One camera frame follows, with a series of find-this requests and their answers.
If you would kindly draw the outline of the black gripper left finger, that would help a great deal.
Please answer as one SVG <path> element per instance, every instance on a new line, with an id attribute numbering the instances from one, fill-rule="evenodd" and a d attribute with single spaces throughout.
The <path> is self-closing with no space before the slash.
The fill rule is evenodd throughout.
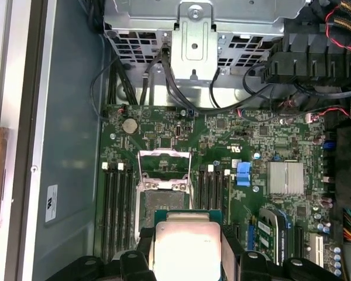
<path id="1" fill-rule="evenodd" d="M 48 280 L 155 280 L 149 265 L 154 234 L 154 228 L 143 228 L 137 248 L 124 252 L 119 259 L 104 263 L 100 258 L 83 256 Z"/>

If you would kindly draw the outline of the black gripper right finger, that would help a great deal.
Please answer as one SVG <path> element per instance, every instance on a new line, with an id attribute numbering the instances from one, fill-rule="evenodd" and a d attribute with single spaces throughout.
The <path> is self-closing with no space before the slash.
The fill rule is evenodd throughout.
<path id="1" fill-rule="evenodd" d="M 302 258 L 277 265 L 262 253 L 246 251 L 233 227 L 222 226 L 222 280 L 321 280 L 322 269 Z"/>

